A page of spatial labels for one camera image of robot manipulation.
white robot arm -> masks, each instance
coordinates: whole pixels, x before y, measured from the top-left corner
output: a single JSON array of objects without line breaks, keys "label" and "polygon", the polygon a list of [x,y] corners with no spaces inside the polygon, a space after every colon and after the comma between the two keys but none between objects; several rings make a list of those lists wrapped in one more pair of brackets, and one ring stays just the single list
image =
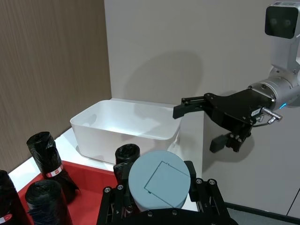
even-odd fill
[{"label": "white robot arm", "polygon": [[[222,97],[206,93],[203,97],[183,98],[174,107],[173,117],[186,113],[205,111],[219,126],[230,131],[215,138],[210,145],[212,152],[225,146],[240,150],[251,129],[281,121],[275,113],[285,106],[300,106],[300,64],[297,53],[300,42],[300,2],[275,2],[266,10],[265,33],[273,39],[272,69],[268,79],[254,83],[248,89]],[[264,115],[268,122],[261,122]]]},{"label": "white robot arm", "polygon": [[274,100],[272,110],[300,106],[297,53],[300,41],[300,2],[275,2],[266,10],[265,33],[272,36],[273,46],[268,79],[250,88]]}]

red box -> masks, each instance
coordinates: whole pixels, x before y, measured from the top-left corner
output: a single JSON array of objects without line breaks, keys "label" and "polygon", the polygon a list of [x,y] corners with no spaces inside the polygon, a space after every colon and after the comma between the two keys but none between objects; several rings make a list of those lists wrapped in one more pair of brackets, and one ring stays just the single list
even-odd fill
[{"label": "red box", "polygon": [[[114,188],[117,185],[113,172],[65,161],[63,161],[63,165],[80,189],[76,198],[68,204],[73,225],[95,225],[98,218],[103,188],[106,186]],[[28,211],[29,208],[25,200],[25,193],[30,184],[42,179],[42,175],[39,174],[18,192],[21,203],[26,211]],[[29,215],[28,217],[32,225],[34,225],[31,217]]]}]

black plastic roll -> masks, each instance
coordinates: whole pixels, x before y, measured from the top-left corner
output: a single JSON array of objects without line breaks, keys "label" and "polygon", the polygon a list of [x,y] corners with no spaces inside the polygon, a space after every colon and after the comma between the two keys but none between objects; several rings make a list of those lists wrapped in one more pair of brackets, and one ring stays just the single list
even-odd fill
[{"label": "black plastic roll", "polygon": [[116,150],[115,156],[116,164],[135,162],[140,156],[140,148],[136,144],[125,144]]},{"label": "black plastic roll", "polygon": [[76,190],[79,190],[79,188],[63,168],[51,134],[49,132],[40,132],[33,135],[28,139],[27,146],[43,177],[59,182],[67,202],[71,202],[76,195]]},{"label": "black plastic roll", "polygon": [[61,185],[54,180],[31,184],[25,194],[35,225],[72,225]]},{"label": "black plastic roll", "polygon": [[0,170],[0,224],[31,225],[8,173]]},{"label": "black plastic roll", "polygon": [[116,165],[113,166],[113,172],[118,184],[122,184],[124,170],[129,173],[132,164],[140,156],[140,148],[136,144],[125,144],[116,150],[115,156]]}]

red label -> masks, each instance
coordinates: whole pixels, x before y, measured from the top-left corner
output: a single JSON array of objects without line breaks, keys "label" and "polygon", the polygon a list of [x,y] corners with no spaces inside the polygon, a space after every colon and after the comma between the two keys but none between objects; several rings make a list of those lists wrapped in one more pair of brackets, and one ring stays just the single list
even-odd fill
[{"label": "red label", "polygon": [[12,217],[13,217],[13,215],[7,214],[7,215],[4,216],[3,218],[4,218],[5,221],[9,221]]}]

